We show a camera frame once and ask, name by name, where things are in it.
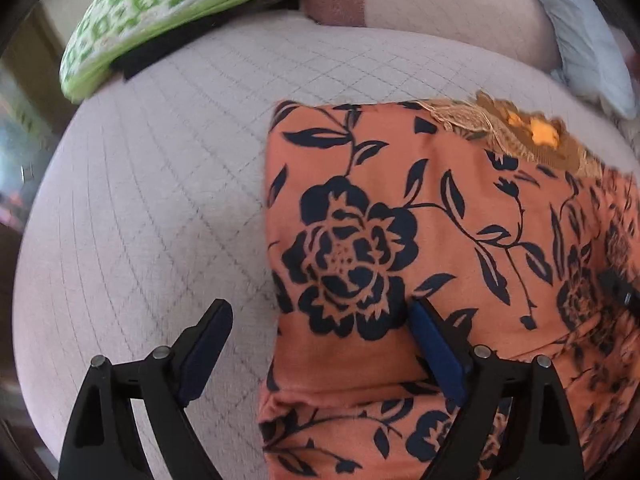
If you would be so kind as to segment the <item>orange black floral blouse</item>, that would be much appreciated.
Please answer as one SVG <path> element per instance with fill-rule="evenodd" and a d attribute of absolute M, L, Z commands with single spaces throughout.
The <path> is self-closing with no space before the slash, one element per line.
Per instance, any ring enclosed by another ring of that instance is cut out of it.
<path fill-rule="evenodd" d="M 587 152 L 516 147 L 532 122 L 481 96 L 280 102 L 266 237 L 280 308 L 258 424 L 273 479 L 416 479 L 458 408 L 407 325 L 429 301 L 471 344 L 552 359 L 596 471 L 639 420 L 639 190 Z"/>

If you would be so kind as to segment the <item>light blue pillow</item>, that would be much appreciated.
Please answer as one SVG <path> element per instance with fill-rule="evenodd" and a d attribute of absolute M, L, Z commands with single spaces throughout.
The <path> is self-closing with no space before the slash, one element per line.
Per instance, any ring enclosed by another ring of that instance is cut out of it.
<path fill-rule="evenodd" d="M 554 30 L 562 78 L 574 96 L 617 118 L 638 115 L 631 76 L 593 0 L 539 0 Z"/>

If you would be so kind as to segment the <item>pink quilted bolster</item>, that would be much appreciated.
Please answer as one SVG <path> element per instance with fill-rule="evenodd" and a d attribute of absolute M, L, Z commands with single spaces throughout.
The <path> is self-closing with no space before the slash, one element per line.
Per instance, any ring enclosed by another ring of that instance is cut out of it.
<path fill-rule="evenodd" d="M 322 25 L 420 32 L 496 52 L 550 73 L 561 65 L 539 0 L 302 0 Z"/>

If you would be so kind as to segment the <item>black folded cloth under pillow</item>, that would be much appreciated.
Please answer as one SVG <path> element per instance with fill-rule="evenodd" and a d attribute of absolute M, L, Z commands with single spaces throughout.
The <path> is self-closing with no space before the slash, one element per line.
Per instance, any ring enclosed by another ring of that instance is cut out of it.
<path fill-rule="evenodd" d="M 262 11 L 298 9 L 299 0 L 250 0 L 231 9 L 209 14 L 162 32 L 115 58 L 110 64 L 110 70 L 129 80 L 163 58 L 167 58 L 168 55 L 236 18 Z"/>

